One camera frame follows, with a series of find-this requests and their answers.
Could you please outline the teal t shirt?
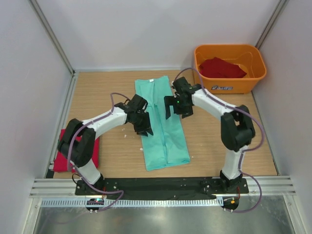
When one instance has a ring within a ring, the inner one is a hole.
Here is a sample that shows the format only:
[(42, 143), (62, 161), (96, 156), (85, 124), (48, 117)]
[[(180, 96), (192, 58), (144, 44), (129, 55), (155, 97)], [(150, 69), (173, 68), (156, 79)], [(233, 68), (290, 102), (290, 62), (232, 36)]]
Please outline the teal t shirt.
[(180, 117), (172, 114), (166, 119), (165, 96), (172, 96), (169, 78), (135, 81), (136, 94), (147, 100), (153, 135), (143, 136), (142, 149), (147, 171), (190, 163)]

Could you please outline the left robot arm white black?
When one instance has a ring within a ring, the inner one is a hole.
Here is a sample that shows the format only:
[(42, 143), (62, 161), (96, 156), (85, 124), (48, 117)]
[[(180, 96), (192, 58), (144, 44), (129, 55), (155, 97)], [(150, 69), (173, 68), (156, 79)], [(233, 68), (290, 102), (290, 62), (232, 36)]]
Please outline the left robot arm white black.
[(111, 110), (91, 119), (70, 120), (58, 143), (58, 152), (67, 159), (67, 166), (75, 167), (82, 176), (86, 189), (98, 195), (104, 187), (104, 177), (92, 161), (95, 141), (107, 131), (130, 123), (139, 136), (153, 135), (148, 101), (135, 94), (132, 99), (112, 104)]

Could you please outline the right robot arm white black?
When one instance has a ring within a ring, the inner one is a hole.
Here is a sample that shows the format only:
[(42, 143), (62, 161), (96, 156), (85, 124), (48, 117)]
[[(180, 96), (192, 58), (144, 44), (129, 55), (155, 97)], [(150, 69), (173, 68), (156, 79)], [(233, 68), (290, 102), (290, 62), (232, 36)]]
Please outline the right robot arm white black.
[(167, 119), (171, 116), (171, 110), (182, 118), (189, 117), (193, 114), (193, 107), (197, 106), (220, 121), (221, 141), (226, 148), (226, 157), (220, 171), (219, 185), (225, 193), (235, 192), (242, 181), (240, 157), (255, 137), (249, 109), (245, 105), (237, 107), (229, 104), (212, 95), (201, 84), (191, 85), (185, 77), (173, 81), (172, 87), (175, 94), (164, 97)]

